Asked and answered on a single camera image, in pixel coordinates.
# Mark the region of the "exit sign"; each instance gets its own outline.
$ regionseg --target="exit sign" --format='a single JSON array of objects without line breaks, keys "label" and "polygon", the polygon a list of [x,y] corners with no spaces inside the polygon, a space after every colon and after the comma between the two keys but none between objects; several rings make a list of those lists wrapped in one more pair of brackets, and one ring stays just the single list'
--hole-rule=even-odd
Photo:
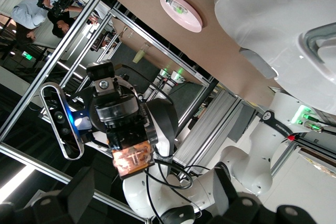
[{"label": "exit sign", "polygon": [[22,53],[22,56],[23,57],[25,57],[27,60],[31,60],[33,57],[29,54],[29,53],[27,53],[26,51],[24,51],[23,53]]}]

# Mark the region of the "metal pole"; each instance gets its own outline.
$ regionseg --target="metal pole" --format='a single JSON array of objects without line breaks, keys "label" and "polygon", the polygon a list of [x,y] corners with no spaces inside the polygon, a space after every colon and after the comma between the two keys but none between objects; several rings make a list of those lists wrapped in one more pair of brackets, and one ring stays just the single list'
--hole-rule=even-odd
[{"label": "metal pole", "polygon": [[285,164],[285,162],[290,157],[290,155],[295,151],[297,146],[298,145],[295,142],[289,143],[285,151],[282,153],[279,159],[275,162],[274,166],[271,168],[271,174],[273,178],[278,173],[278,171],[282,168],[282,166]]},{"label": "metal pole", "polygon": [[[193,76],[200,75],[195,69],[193,69],[191,66],[186,64],[181,58],[179,58],[176,54],[171,52],[169,49],[167,49],[161,42],[153,38],[149,33],[147,33],[144,29],[142,29],[138,24],[133,22],[130,18],[128,18],[125,14],[117,10],[116,8],[112,8],[110,11],[115,17],[117,17],[119,20],[121,20],[125,25],[129,26],[132,30],[134,30],[137,34],[139,34],[142,38],[147,40],[150,44],[152,44],[154,47],[156,47],[158,50],[163,52],[165,55],[167,55],[171,60],[176,62],[178,65],[180,65],[182,68],[184,68],[187,72],[192,74]],[[210,82],[202,77],[200,79],[201,83],[205,86],[208,86]]]},{"label": "metal pole", "polygon": [[79,14],[78,18],[74,24],[70,27],[69,31],[65,34],[64,38],[60,41],[56,47],[52,57],[43,66],[41,71],[38,73],[34,81],[31,83],[26,93],[22,96],[19,103],[15,106],[14,110],[11,112],[7,120],[4,122],[0,128],[0,143],[5,139],[7,134],[11,131],[12,127],[21,116],[23,111],[28,106],[29,102],[32,100],[33,96],[36,94],[40,86],[47,79],[48,75],[51,73],[52,69],[57,64],[58,60],[61,58],[65,52],[67,46],[80,32],[81,25],[86,22],[94,8],[98,5],[100,0],[90,0],[83,11]]},{"label": "metal pole", "polygon": [[[59,170],[23,153],[20,152],[19,150],[5,144],[5,143],[1,143],[0,144],[0,152],[7,155],[8,157],[11,157],[25,165],[32,165],[35,167],[36,170],[38,170],[41,173],[44,173],[46,175],[48,175],[51,178],[54,178],[64,184],[67,184],[71,181],[72,177],[70,177],[69,175],[60,172]],[[137,218],[138,220],[141,220],[143,222],[145,222],[145,219],[139,217],[138,215],[136,215],[136,213],[126,204],[113,199],[112,197],[98,191],[95,190],[94,191],[94,195],[93,197],[121,212],[124,212],[125,214],[132,216],[134,218]]]},{"label": "metal pole", "polygon": [[118,38],[118,34],[114,35],[114,37],[111,39],[108,46],[104,49],[104,51],[98,57],[97,62],[101,61],[104,58],[105,54],[110,50],[110,48],[112,47],[113,43],[116,41],[117,38]]},{"label": "metal pole", "polygon": [[122,42],[120,41],[113,49],[112,53],[106,58],[107,60],[111,59],[113,57],[113,55],[115,54],[115,52],[117,51],[117,49],[120,47],[120,45],[122,44]]},{"label": "metal pole", "polygon": [[100,24],[100,26],[98,27],[98,29],[92,34],[91,38],[89,39],[89,41],[86,43],[86,45],[83,48],[83,51],[80,53],[80,55],[76,58],[76,60],[74,61],[74,63],[72,64],[71,68],[69,69],[69,71],[67,72],[67,74],[64,76],[63,80],[61,81],[61,83],[59,84],[60,87],[63,89],[65,87],[65,85],[68,83],[68,81],[70,80],[71,76],[73,75],[74,71],[76,70],[76,68],[78,67],[78,65],[80,64],[80,62],[82,61],[82,59],[85,57],[85,55],[88,53],[88,51],[90,50],[90,47],[93,45],[93,43],[95,42],[95,40],[98,38],[98,36],[100,35],[100,33],[103,31],[103,29],[106,27],[107,23],[109,22],[109,20],[112,18],[112,14],[108,13],[104,20],[102,21],[102,23]]},{"label": "metal pole", "polygon": [[[108,44],[108,46],[104,49],[104,51],[100,54],[100,56],[98,57],[96,62],[101,61],[105,54],[109,51],[109,49],[112,47],[113,43],[115,42],[115,40],[118,38],[118,35],[116,34],[110,41],[110,43]],[[76,90],[75,93],[81,91],[83,89],[83,87],[85,86],[85,83],[89,80],[88,76],[85,76],[84,80],[82,81],[82,83],[79,85],[78,89]]]}]

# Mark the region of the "cable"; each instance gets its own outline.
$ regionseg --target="cable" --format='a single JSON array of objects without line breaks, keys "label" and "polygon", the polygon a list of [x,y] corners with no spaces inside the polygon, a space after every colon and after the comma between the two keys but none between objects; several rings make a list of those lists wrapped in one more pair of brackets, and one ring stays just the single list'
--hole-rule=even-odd
[{"label": "cable", "polygon": [[322,133],[328,133],[328,134],[330,134],[330,135],[334,135],[334,136],[336,136],[336,132],[333,132],[333,131],[328,131],[328,130],[323,129],[323,130],[321,130],[321,132],[322,132]]},{"label": "cable", "polygon": [[151,86],[155,87],[156,90],[158,90],[158,92],[160,92],[161,94],[163,94],[169,101],[172,105],[174,105],[174,102],[173,100],[166,94],[164,93],[161,89],[159,89],[155,84],[153,84],[150,80],[148,80],[145,76],[143,76],[142,74],[140,74],[139,72],[137,72],[135,69],[129,67],[129,66],[126,66],[124,64],[119,64],[119,65],[116,65],[116,67],[114,68],[115,70],[119,69],[120,67],[123,67],[123,68],[127,68],[127,69],[130,69],[132,70],[134,73],[136,73],[138,76],[140,76],[141,78],[143,78],[144,80],[146,80]]},{"label": "cable", "polygon": [[180,87],[174,90],[173,92],[171,92],[170,95],[172,95],[173,93],[175,93],[177,90],[181,89],[182,87],[186,86],[188,83],[191,83],[191,82],[186,82],[184,83],[184,85],[180,85]]},{"label": "cable", "polygon": [[159,223],[164,224],[162,219],[160,218],[159,214],[157,213],[155,207],[154,207],[154,204],[153,204],[153,201],[152,201],[152,198],[151,198],[151,194],[149,192],[149,183],[148,183],[149,168],[147,168],[145,173],[146,173],[146,190],[147,190],[147,196],[148,196],[149,203],[151,204],[153,212],[154,212],[155,216],[157,217],[157,219],[159,220]]},{"label": "cable", "polygon": [[162,160],[158,160],[158,159],[154,159],[154,161],[157,163],[157,164],[160,164],[160,165],[166,165],[166,166],[169,166],[171,169],[174,169],[180,173],[183,173],[189,180],[189,184],[186,185],[186,186],[175,186],[175,185],[171,185],[169,183],[166,183],[164,181],[161,181],[157,178],[155,178],[152,174],[150,174],[148,171],[144,171],[149,177],[151,177],[151,179],[155,180],[156,182],[162,184],[162,185],[165,185],[165,186],[169,186],[170,188],[174,188],[174,189],[188,189],[190,187],[193,186],[193,178],[191,177],[191,175],[186,172],[184,169],[178,167],[177,165],[174,165],[174,164],[171,164],[171,163],[168,163],[168,162],[165,162],[165,161],[162,161]]},{"label": "cable", "polygon": [[190,167],[199,167],[199,168],[203,168],[203,169],[206,169],[206,170],[211,170],[211,169],[206,168],[206,167],[204,167],[204,166],[202,166],[202,165],[188,165],[188,166],[186,166],[184,169],[186,169],[186,168],[190,168]]},{"label": "cable", "polygon": [[[164,177],[164,175],[163,175],[163,172],[162,172],[162,170],[161,170],[161,165],[159,164],[159,171],[160,171],[160,174],[161,174],[161,177],[163,178],[163,180],[168,184],[168,181],[167,181],[167,179]],[[190,204],[193,204],[195,207],[197,207],[198,208],[198,210],[199,210],[199,216],[197,216],[196,218],[198,219],[198,218],[200,218],[201,216],[202,216],[202,210],[200,209],[200,207],[198,206],[198,205],[196,205],[195,203],[193,203],[191,200],[189,200],[188,198],[186,198],[186,197],[184,197],[182,194],[180,194],[178,191],[176,191],[174,188],[171,188],[170,187],[170,189],[174,192],[174,193],[176,193],[177,195],[179,195],[182,199],[184,199],[185,201],[187,201],[187,202],[189,202]]]},{"label": "cable", "polygon": [[322,121],[319,121],[319,123],[323,123],[323,124],[328,125],[328,126],[330,126],[330,127],[334,127],[334,128],[336,128],[336,125],[334,125],[334,124],[332,124],[332,123],[326,123],[326,122],[322,122]]},{"label": "cable", "polygon": [[310,120],[310,121],[316,122],[316,123],[323,123],[323,124],[331,126],[331,127],[336,127],[336,125],[334,125],[334,124],[322,122],[322,121],[318,120],[317,118],[313,118],[312,116],[309,116],[309,115],[306,115],[306,114],[304,114],[303,117]]}]

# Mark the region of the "ceiling light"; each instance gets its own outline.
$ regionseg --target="ceiling light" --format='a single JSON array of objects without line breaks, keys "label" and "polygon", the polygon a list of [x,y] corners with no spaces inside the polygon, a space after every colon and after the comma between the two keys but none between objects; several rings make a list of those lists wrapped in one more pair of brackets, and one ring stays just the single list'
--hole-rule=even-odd
[{"label": "ceiling light", "polygon": [[84,67],[82,64],[79,64],[79,66],[80,66],[81,68],[84,68],[84,69],[86,69],[86,67]]},{"label": "ceiling light", "polygon": [[7,184],[0,189],[0,204],[4,202],[4,200],[8,198],[9,195],[11,195],[12,192],[14,192],[15,189],[19,185],[21,185],[21,183],[25,181],[25,179],[28,178],[28,176],[34,170],[35,168],[33,166],[27,165],[18,174],[16,174],[10,181],[8,181]]},{"label": "ceiling light", "polygon": [[73,73],[75,76],[77,76],[79,79],[83,79],[83,77],[82,76],[80,76],[79,74],[77,74],[77,73]]},{"label": "ceiling light", "polygon": [[185,0],[160,0],[165,12],[179,25],[194,33],[202,30],[202,19]]},{"label": "ceiling light", "polygon": [[61,65],[63,68],[65,68],[66,70],[69,70],[70,68],[68,68],[67,66],[65,66],[63,63],[61,63],[61,62],[57,62],[57,64],[59,64],[59,65]]},{"label": "ceiling light", "polygon": [[[63,68],[65,68],[66,70],[70,70],[70,68],[68,68],[67,66],[65,66],[63,63],[61,63],[61,62],[57,62],[57,64],[59,64],[59,65],[61,65]],[[79,79],[83,79],[83,77],[82,76],[80,76],[79,74],[77,74],[77,73],[73,73],[75,76],[77,76]]]}]

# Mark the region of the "white robot body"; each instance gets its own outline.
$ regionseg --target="white robot body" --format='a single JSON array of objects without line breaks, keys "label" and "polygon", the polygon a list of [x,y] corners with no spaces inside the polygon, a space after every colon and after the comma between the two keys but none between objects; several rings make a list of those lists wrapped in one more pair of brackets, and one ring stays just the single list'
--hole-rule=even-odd
[{"label": "white robot body", "polygon": [[306,108],[296,98],[276,93],[269,111],[264,114],[250,135],[249,154],[234,146],[222,151],[221,161],[246,189],[256,195],[270,189],[272,185],[270,164],[281,142],[293,133],[310,131],[304,126],[307,119],[302,116],[305,113],[311,113],[315,118],[319,118],[313,110],[309,109],[310,112],[304,110]]}]

